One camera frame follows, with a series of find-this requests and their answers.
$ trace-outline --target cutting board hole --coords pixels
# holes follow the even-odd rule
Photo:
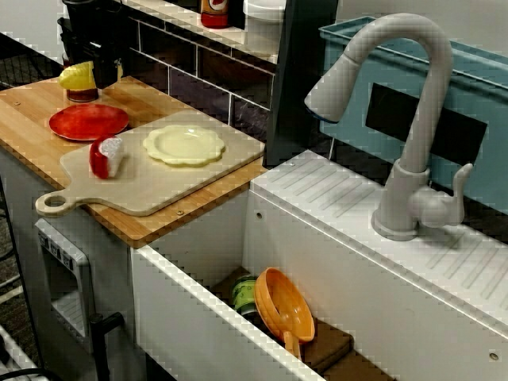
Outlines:
[[[62,197],[62,196],[48,197],[44,201],[44,204],[46,204],[46,206],[50,206],[52,208],[55,208],[57,206],[62,206],[64,203],[65,203],[65,197]]]

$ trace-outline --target red bottle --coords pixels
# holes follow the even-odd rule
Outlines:
[[[229,0],[202,0],[201,23],[207,28],[228,27]]]

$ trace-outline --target white container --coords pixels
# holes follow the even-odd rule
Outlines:
[[[278,54],[286,0],[245,0],[245,44],[254,52]]]

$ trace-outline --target wooden countertop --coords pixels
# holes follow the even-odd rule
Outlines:
[[[123,109],[131,128],[194,110],[131,77],[104,89],[95,102]],[[74,104],[56,79],[0,92],[0,145],[57,190],[70,183],[60,157],[86,144],[58,137],[48,123],[54,113]],[[261,163],[262,159],[255,160],[147,217],[99,204],[81,207],[129,246],[139,248],[245,191],[250,180],[266,171]]]

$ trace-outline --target cutting board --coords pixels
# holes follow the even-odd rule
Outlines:
[[[143,140],[167,125],[199,125],[212,129],[225,142],[220,160],[204,167],[172,167],[148,156]],[[205,185],[259,158],[264,144],[221,122],[192,110],[180,111],[117,135],[126,156],[116,176],[99,179],[88,164],[90,145],[62,156],[60,164],[71,184],[36,201],[37,213],[58,217],[78,205],[99,203],[133,216],[148,216]]]

